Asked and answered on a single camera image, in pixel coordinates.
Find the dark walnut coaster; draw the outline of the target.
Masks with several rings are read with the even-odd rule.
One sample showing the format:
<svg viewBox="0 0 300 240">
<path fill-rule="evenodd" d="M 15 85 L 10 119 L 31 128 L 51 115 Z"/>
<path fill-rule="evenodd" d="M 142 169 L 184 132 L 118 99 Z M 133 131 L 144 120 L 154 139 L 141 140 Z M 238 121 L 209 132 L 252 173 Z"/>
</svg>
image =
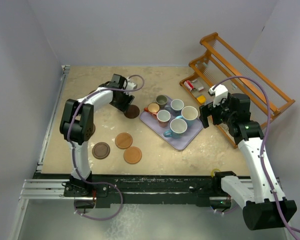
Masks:
<svg viewBox="0 0 300 240">
<path fill-rule="evenodd" d="M 105 159 L 110 154 L 110 146 L 106 142 L 98 142 L 92 148 L 92 155 L 96 159 Z"/>
<path fill-rule="evenodd" d="M 125 117 L 128 119 L 137 118 L 140 114 L 140 109 L 138 106 L 131 104 L 128 110 L 124 113 Z"/>
</svg>

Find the large light blue cup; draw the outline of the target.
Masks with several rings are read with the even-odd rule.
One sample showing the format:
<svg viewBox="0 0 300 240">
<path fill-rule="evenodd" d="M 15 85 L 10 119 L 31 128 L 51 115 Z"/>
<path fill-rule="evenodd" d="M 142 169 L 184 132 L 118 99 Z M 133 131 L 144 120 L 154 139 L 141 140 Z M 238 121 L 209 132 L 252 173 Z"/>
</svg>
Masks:
<svg viewBox="0 0 300 240">
<path fill-rule="evenodd" d="M 179 116 L 176 119 L 183 119 L 189 127 L 191 127 L 197 119 L 199 113 L 198 110 L 193 106 L 185 106 Z"/>
</svg>

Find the light orange wooden coaster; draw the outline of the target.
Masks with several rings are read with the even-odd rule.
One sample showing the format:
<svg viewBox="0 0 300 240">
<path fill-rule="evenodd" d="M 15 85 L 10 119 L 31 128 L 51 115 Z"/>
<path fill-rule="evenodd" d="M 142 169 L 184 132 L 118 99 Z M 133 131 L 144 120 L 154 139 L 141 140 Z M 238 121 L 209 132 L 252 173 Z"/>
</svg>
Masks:
<svg viewBox="0 0 300 240">
<path fill-rule="evenodd" d="M 127 149 L 132 145 L 133 138 L 129 133 L 122 132 L 116 136 L 114 142 L 119 149 Z"/>
<path fill-rule="evenodd" d="M 128 147 L 124 153 L 123 158 L 128 164 L 137 164 L 142 159 L 142 151 L 136 147 Z"/>
</svg>

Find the reddish wooden coaster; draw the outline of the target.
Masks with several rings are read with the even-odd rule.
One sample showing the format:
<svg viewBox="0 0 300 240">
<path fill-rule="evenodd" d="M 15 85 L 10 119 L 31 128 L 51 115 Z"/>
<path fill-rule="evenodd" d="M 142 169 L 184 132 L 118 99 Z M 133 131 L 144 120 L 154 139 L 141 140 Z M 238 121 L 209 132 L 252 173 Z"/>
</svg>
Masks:
<svg viewBox="0 0 300 240">
<path fill-rule="evenodd" d="M 95 124 L 92 125 L 92 127 L 89 129 L 89 134 L 92 136 L 95 133 L 96 126 Z"/>
</svg>

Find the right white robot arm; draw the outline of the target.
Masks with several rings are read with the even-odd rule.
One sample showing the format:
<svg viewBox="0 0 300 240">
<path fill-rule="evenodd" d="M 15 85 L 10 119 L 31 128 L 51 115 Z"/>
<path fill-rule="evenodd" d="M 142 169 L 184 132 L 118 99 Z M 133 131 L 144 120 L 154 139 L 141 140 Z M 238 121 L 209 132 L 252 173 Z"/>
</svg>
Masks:
<svg viewBox="0 0 300 240">
<path fill-rule="evenodd" d="M 242 209 L 250 230 L 283 228 L 297 211 L 294 200 L 288 200 L 276 180 L 268 160 L 266 139 L 258 122 L 251 120 L 251 100 L 246 94 L 213 93 L 213 102 L 199 108 L 204 128 L 208 117 L 214 125 L 226 124 L 249 169 L 253 189 L 247 188 L 232 172 L 214 176 L 212 190 L 218 196 L 226 193 Z"/>
</svg>

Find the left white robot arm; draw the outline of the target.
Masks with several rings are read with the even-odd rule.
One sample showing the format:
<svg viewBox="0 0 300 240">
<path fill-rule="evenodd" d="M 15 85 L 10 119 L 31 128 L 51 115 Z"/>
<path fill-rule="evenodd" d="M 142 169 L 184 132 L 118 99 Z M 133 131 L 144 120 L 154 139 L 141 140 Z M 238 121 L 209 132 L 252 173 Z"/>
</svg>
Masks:
<svg viewBox="0 0 300 240">
<path fill-rule="evenodd" d="M 131 77 L 114 74 L 110 81 L 101 84 L 95 91 L 79 99 L 66 100 L 60 121 L 59 131 L 68 142 L 71 158 L 71 178 L 79 180 L 75 190 L 81 196 L 93 191 L 93 184 L 87 180 L 92 174 L 88 159 L 88 141 L 93 134 L 94 113 L 105 105 L 112 105 L 126 113 L 138 85 Z"/>
</svg>

